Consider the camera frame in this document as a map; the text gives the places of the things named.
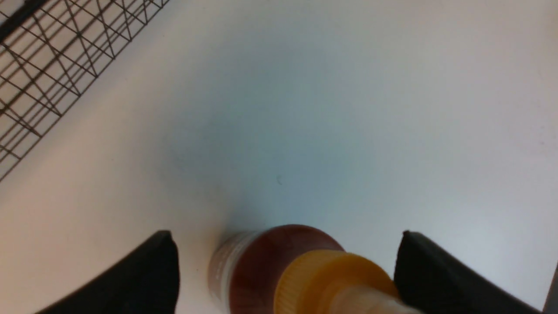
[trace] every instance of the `bottle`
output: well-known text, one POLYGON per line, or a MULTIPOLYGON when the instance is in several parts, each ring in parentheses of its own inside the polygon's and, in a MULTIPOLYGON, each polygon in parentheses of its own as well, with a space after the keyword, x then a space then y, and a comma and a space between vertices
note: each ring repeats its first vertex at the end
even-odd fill
POLYGON ((281 274, 293 260, 313 250, 343 248, 326 233, 302 225, 233 236, 209 263, 211 296, 222 313, 273 314, 273 298, 281 274))
POLYGON ((389 275, 308 226, 244 232, 211 259, 208 285, 226 314, 417 314, 389 275))

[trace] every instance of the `wire rack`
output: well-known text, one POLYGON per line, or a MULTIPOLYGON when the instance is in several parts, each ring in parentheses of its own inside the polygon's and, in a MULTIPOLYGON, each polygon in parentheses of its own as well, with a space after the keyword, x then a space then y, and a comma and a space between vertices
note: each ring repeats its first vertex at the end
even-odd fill
POLYGON ((0 182, 168 0, 0 0, 0 182))

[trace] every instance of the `brown liquid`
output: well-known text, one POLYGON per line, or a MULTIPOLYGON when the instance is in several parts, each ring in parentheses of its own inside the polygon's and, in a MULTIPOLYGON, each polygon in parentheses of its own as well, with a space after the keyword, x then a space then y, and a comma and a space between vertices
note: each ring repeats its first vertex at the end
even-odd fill
MULTIPOLYGON (((343 250, 329 235, 308 226, 286 225, 260 234, 246 247, 233 269, 231 314, 273 314, 275 287, 285 268, 298 256, 320 249, 343 250)), ((217 268, 216 263, 212 264, 210 277, 217 268)), ((218 289, 218 283, 210 280, 209 284, 212 291, 218 289)))

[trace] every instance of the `bottle cap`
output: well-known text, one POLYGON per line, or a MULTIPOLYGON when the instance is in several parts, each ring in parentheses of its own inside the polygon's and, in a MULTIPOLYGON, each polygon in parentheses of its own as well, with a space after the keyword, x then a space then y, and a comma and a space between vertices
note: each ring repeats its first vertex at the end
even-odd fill
POLYGON ((281 275, 275 314, 418 313, 399 301, 389 275, 351 253, 314 250, 295 259, 281 275))

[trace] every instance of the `white table surface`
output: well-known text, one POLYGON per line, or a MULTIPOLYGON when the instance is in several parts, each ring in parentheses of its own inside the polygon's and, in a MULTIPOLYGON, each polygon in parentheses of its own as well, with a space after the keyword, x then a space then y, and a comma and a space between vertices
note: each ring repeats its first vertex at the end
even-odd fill
POLYGON ((391 274, 422 231, 542 308, 558 260, 558 4, 172 0, 0 184, 0 311, 158 229, 178 313, 222 234, 319 227, 391 274))

